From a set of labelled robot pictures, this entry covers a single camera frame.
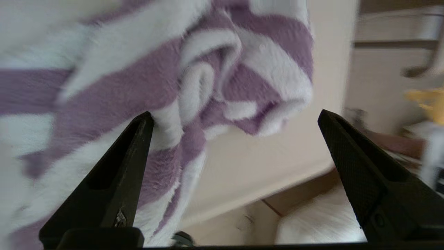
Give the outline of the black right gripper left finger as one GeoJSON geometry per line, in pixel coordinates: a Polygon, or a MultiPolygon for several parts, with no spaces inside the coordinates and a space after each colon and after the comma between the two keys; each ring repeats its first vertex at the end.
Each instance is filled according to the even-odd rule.
{"type": "Polygon", "coordinates": [[[143,243],[133,227],[151,144],[149,112],[134,118],[40,229],[41,243],[143,243]]]}

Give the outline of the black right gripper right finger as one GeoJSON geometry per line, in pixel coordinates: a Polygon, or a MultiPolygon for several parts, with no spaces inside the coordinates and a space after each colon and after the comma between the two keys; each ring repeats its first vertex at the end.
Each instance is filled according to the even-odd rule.
{"type": "Polygon", "coordinates": [[[443,198],[340,115],[318,126],[368,242],[443,242],[443,198]]]}

